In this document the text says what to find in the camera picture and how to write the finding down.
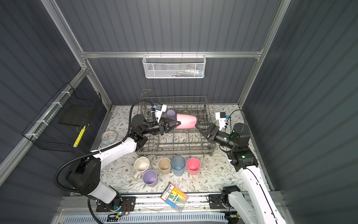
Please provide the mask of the lilac cup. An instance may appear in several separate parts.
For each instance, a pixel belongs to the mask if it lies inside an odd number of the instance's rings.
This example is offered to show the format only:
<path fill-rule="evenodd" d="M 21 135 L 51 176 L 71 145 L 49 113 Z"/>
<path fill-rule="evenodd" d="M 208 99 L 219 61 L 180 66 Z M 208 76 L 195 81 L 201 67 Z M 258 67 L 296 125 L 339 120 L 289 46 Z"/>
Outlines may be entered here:
<path fill-rule="evenodd" d="M 173 119 L 173 120 L 177 119 L 176 112 L 174 110 L 168 110 L 166 112 L 166 117 L 169 118 L 169 119 Z"/>

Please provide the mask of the green translucent cup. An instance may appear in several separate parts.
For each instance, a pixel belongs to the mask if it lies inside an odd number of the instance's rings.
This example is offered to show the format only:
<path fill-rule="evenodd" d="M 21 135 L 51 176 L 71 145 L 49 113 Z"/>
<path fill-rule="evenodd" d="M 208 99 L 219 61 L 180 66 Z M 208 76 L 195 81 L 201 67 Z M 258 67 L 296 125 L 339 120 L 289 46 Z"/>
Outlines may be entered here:
<path fill-rule="evenodd" d="M 183 111 L 181 112 L 181 114 L 191 115 L 191 113 L 190 113 L 188 110 L 183 110 Z"/>

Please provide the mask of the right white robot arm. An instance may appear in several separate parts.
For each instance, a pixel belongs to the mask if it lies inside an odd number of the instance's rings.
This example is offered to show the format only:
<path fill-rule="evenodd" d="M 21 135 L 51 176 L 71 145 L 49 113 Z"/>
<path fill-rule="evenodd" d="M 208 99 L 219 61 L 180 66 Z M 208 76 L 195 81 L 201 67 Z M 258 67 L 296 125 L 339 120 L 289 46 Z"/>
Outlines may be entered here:
<path fill-rule="evenodd" d="M 245 224 L 284 224 L 286 221 L 277 209 L 269 191 L 267 190 L 258 161 L 249 148 L 249 126 L 245 123 L 236 123 L 230 133 L 226 125 L 231 119 L 225 113 L 219 113 L 219 125 L 196 123 L 195 128 L 210 143 L 217 143 L 226 147 L 224 151 L 228 161 L 234 166 L 250 196 L 249 203 L 237 185 L 223 187 L 221 191 L 222 203 L 238 212 Z"/>

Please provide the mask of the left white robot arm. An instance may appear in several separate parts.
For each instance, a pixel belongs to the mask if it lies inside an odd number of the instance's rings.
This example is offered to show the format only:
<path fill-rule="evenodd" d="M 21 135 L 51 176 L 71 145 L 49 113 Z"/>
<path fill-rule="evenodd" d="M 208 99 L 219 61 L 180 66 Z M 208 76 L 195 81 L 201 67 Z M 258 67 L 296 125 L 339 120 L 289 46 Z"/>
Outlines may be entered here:
<path fill-rule="evenodd" d="M 123 140 L 71 162 L 66 181 L 82 196 L 109 205 L 111 211 L 122 209 L 120 193 L 101 180 L 101 170 L 116 159 L 142 148 L 148 140 L 147 134 L 163 135 L 181 125 L 180 121 L 162 117 L 163 111 L 163 105 L 153 105 L 153 121 L 148 121 L 141 114 L 130 115 L 129 128 Z"/>

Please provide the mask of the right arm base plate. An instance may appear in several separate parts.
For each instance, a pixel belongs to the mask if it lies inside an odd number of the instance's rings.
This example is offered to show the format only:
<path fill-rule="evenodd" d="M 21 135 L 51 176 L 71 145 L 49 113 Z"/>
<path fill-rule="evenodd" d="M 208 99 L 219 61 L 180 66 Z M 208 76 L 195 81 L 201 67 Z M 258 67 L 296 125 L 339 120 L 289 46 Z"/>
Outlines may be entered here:
<path fill-rule="evenodd" d="M 221 194 L 209 194 L 208 202 L 209 202 L 209 207 L 212 210 L 227 208 L 223 203 Z"/>

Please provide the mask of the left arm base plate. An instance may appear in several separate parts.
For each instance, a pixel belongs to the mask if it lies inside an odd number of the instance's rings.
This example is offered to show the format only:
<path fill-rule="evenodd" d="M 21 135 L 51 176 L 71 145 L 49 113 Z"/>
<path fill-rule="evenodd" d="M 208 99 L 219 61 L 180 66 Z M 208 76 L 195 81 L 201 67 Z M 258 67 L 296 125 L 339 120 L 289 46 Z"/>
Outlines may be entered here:
<path fill-rule="evenodd" d="M 96 212 L 132 212 L 136 204 L 136 197 L 116 197 L 111 203 L 97 202 Z"/>

